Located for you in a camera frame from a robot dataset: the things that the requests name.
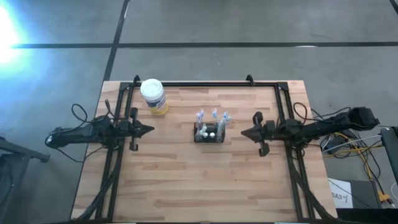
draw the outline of black pen holder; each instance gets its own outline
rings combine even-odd
[[[224,142],[224,138],[225,138],[225,128],[223,130],[221,130],[221,134],[217,134],[217,128],[218,128],[218,124],[217,123],[204,123],[207,127],[206,129],[206,133],[202,135],[202,134],[198,134],[198,128],[199,131],[201,130],[201,126],[198,127],[198,123],[195,122],[193,125],[193,140],[194,142],[197,143],[223,143]]]

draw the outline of white paper sign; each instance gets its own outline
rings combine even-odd
[[[329,178],[329,186],[336,208],[353,208],[351,184],[349,182]]]

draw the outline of black metal frame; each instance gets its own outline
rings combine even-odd
[[[11,143],[9,141],[6,141],[4,138],[0,137],[0,149],[10,152],[10,153],[16,153],[24,156],[28,156],[30,158],[36,158],[40,159],[42,162],[47,162],[50,159],[49,154],[42,154],[40,152],[37,152],[35,150],[31,150],[22,146],[18,146],[17,144]]]
[[[276,97],[276,102],[277,102],[277,108],[278,108],[278,114],[279,114],[279,119],[281,121],[285,120],[285,113],[283,109],[283,102],[282,102],[282,97],[281,97],[281,92],[284,93],[285,95],[285,100],[287,103],[287,112],[289,114],[289,118],[294,118],[294,112],[293,112],[293,107],[292,107],[292,102],[290,99],[290,93],[289,93],[289,86],[287,82],[255,82],[252,78],[251,75],[248,75],[246,78],[246,81],[242,82],[162,82],[164,87],[168,86],[191,86],[191,87],[198,87],[198,86],[206,86],[206,87],[226,87],[226,86],[258,86],[258,87],[271,87],[275,91],[275,97]],[[132,93],[134,90],[134,87],[140,87],[141,86],[141,81],[139,76],[135,76],[133,82],[122,82],[120,83],[119,87],[119,95],[118,95],[118,100],[116,103],[116,109],[115,109],[115,116],[116,119],[114,122],[118,122],[117,118],[119,117],[119,114],[121,112],[121,105],[123,101],[123,96],[124,92],[128,90],[128,96],[127,96],[127,102],[126,102],[126,110],[124,112],[124,117],[128,119],[129,117],[129,109],[131,107],[131,102],[132,102]],[[106,218],[103,218],[103,205],[104,201],[103,198],[99,200],[99,203],[96,206],[96,213],[95,213],[95,219],[93,220],[71,220],[70,222],[72,223],[109,223],[113,221],[113,213],[114,213],[114,206],[116,203],[116,196],[117,196],[117,191],[118,191],[118,182],[119,182],[119,174],[120,174],[120,169],[121,169],[121,162],[122,162],[122,157],[123,157],[123,150],[124,150],[124,141],[125,138],[121,138],[119,141],[119,145],[117,148],[117,157],[116,157],[116,163],[114,165],[113,171],[111,175],[109,175],[111,171],[111,161],[113,157],[113,150],[110,149],[108,150],[108,153],[106,155],[106,160],[105,160],[105,165],[104,165],[104,172],[103,172],[103,177],[102,177],[102,182],[101,182],[101,197],[104,197],[106,194],[106,191],[109,189],[110,184],[109,180],[111,179],[111,196],[109,200],[109,207],[108,207],[108,212],[106,215]],[[300,203],[300,195],[299,195],[299,188],[297,187],[297,182],[295,181],[293,177],[293,172],[296,170],[294,167],[294,161],[292,157],[293,151],[296,150],[297,154],[297,160],[298,160],[298,167],[300,170],[300,176],[302,181],[308,186],[308,179],[307,179],[307,173],[305,171],[305,164],[303,157],[301,155],[300,149],[293,149],[292,146],[288,141],[285,141],[285,151],[286,151],[286,157],[287,157],[287,165],[289,168],[289,174],[290,174],[290,181],[292,185],[292,193],[293,193],[293,201],[295,205],[295,210],[296,210],[296,215],[297,215],[297,220],[302,221],[305,220],[303,210],[302,210],[302,205]],[[309,201],[309,199],[306,197],[306,206],[308,210],[308,218],[313,220],[315,219],[315,213],[313,211],[313,205]]]

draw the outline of yellow label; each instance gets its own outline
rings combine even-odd
[[[151,107],[149,108],[150,112],[152,112],[153,115],[163,115],[166,114],[166,112],[169,110],[169,106],[167,103],[164,103],[161,107]]]

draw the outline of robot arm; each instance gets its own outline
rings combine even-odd
[[[120,137],[133,137],[131,150],[136,151],[135,138],[141,138],[144,134],[154,130],[152,126],[141,124],[137,120],[137,108],[131,108],[130,117],[122,119],[117,125],[108,116],[99,116],[88,122],[84,127],[55,128],[45,140],[45,144],[51,148],[65,147],[68,144],[101,143],[107,148],[114,148]]]
[[[265,140],[288,140],[293,146],[300,147],[320,136],[349,128],[358,131],[371,130],[380,124],[379,120],[373,116],[372,111],[365,107],[353,108],[349,112],[307,125],[295,119],[287,119],[278,127],[275,126],[274,121],[266,121],[266,124],[262,126],[261,121],[262,113],[257,112],[253,116],[254,127],[241,132],[242,135],[261,144],[260,156],[266,156],[269,153],[269,146],[264,142]]]

